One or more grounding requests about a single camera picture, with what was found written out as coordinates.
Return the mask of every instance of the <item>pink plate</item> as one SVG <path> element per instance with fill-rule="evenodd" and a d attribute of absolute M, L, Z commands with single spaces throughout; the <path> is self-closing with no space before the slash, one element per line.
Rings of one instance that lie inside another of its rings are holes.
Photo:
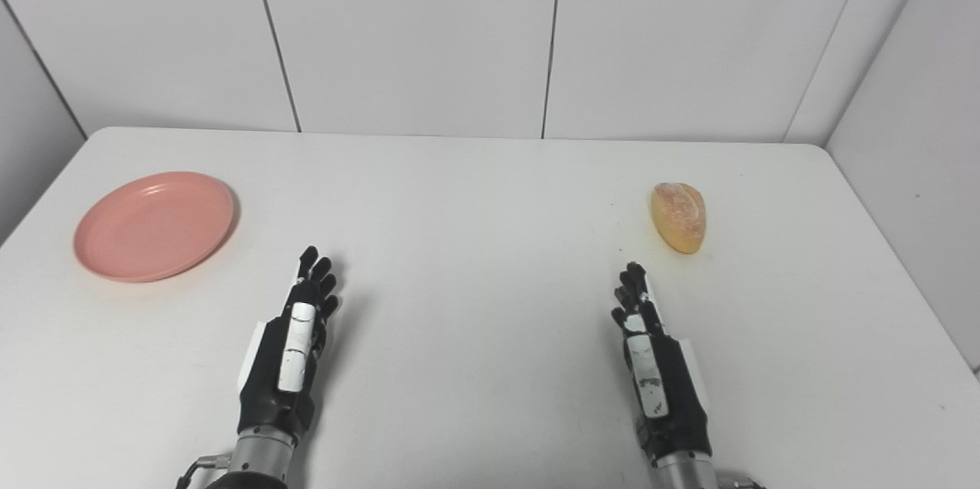
<path fill-rule="evenodd" d="M 231 230 L 223 182 L 193 171 L 157 173 L 99 200 L 74 231 L 74 255 L 106 279 L 167 279 L 202 262 Z"/>

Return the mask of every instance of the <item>table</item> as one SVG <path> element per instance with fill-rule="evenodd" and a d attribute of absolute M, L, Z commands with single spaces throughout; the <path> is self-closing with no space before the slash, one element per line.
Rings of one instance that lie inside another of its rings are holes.
<path fill-rule="evenodd" d="M 178 169 L 234 189 L 217 254 L 148 284 L 77 265 L 91 204 Z M 697 255 L 648 217 L 675 180 L 707 202 Z M 980 385 L 820 148 L 176 129 L 96 133 L 0 249 L 6 482 L 169 487 L 230 450 L 252 329 L 308 244 L 343 305 L 293 489 L 650 487 L 609 318 L 630 259 L 695 343 L 719 468 L 980 483 Z"/>

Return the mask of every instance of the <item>bread roll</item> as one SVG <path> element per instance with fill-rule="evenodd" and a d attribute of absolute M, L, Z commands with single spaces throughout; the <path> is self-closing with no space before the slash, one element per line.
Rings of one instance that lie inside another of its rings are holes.
<path fill-rule="evenodd" d="M 684 183 L 655 186 L 651 212 L 657 231 L 671 248 L 694 254 L 704 241 L 704 199 L 697 189 Z"/>

